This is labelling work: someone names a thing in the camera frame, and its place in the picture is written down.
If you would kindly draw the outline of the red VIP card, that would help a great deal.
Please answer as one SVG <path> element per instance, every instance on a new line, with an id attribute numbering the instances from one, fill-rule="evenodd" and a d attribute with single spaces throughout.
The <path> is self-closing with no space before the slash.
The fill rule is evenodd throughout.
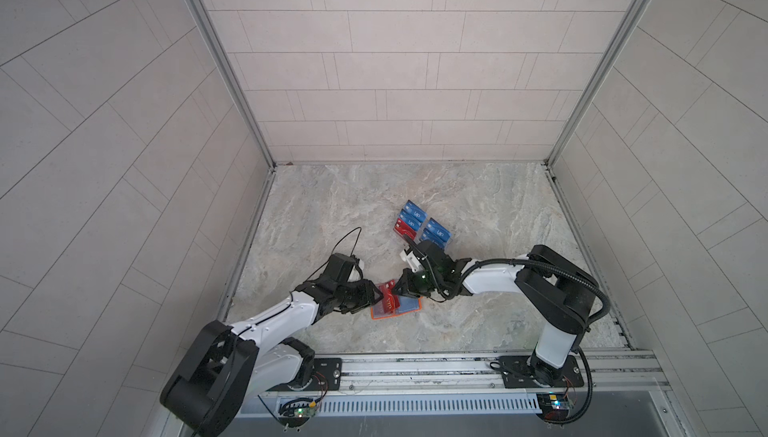
<path id="1" fill-rule="evenodd" d="M 402 220 L 396 221 L 393 230 L 401 237 L 408 238 L 410 240 L 414 240 L 417 236 L 417 232 Z"/>
<path id="2" fill-rule="evenodd" d="M 379 286 L 379 289 L 383 293 L 382 312 L 384 315 L 395 314 L 400 307 L 399 298 L 393 293 L 396 286 L 395 280 L 390 280 Z"/>

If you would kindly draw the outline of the orange leather card holder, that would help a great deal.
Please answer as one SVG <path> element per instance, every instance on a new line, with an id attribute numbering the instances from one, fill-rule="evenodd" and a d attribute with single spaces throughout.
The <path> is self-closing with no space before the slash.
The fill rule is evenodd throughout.
<path id="1" fill-rule="evenodd" d="M 400 317 L 422 310 L 420 298 L 395 295 L 393 293 L 394 286 L 394 280 L 378 285 L 382 299 L 370 309 L 370 316 L 373 320 Z"/>

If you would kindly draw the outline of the clear acrylic card display stand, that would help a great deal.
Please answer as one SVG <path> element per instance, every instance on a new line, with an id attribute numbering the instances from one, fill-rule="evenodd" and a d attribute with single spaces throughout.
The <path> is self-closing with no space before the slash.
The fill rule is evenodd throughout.
<path id="1" fill-rule="evenodd" d="M 430 218 L 411 200 L 399 211 L 393 230 L 403 238 L 408 237 L 417 243 L 430 241 L 440 249 L 445 249 L 452 238 L 452 233 L 446 227 Z"/>

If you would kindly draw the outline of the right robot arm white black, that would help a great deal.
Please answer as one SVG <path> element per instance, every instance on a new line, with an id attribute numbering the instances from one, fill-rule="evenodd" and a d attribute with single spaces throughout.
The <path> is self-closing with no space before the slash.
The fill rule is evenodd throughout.
<path id="1" fill-rule="evenodd" d="M 409 298 L 439 296 L 443 302 L 483 293 L 520 293 L 546 324 L 526 364 L 524 378 L 545 387 L 565 381 L 563 369 L 580 350 L 591 325 L 611 309 L 607 295 L 586 271 L 546 245 L 518 258 L 454 260 L 425 241 L 401 253 L 407 264 L 390 293 Z"/>

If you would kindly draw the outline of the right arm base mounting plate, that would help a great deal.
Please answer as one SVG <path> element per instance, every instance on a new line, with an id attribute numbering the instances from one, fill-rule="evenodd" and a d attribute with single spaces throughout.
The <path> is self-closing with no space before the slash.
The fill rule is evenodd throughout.
<path id="1" fill-rule="evenodd" d="M 581 388 L 585 374 L 580 360 L 568 355 L 562 367 L 556 368 L 531 356 L 500 356 L 489 363 L 491 370 L 499 372 L 506 389 L 516 388 Z"/>

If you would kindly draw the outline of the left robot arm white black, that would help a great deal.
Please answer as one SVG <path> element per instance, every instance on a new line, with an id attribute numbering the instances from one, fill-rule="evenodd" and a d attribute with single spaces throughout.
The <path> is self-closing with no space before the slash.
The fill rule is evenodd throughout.
<path id="1" fill-rule="evenodd" d="M 335 253 L 266 311 L 231 325 L 206 324 L 169 377 L 160 404 L 195 435 L 218 436 L 249 394 L 282 384 L 303 388 L 312 381 L 315 353 L 295 333 L 329 314 L 355 314 L 382 298 L 357 257 Z"/>

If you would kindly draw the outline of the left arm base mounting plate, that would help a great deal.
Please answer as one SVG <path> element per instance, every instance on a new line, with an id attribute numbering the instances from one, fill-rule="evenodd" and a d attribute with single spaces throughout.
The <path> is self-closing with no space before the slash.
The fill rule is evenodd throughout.
<path id="1" fill-rule="evenodd" d="M 338 391 L 343 360 L 341 358 L 314 358 L 302 361 L 297 374 L 288 382 L 274 385 L 268 392 L 320 392 Z"/>

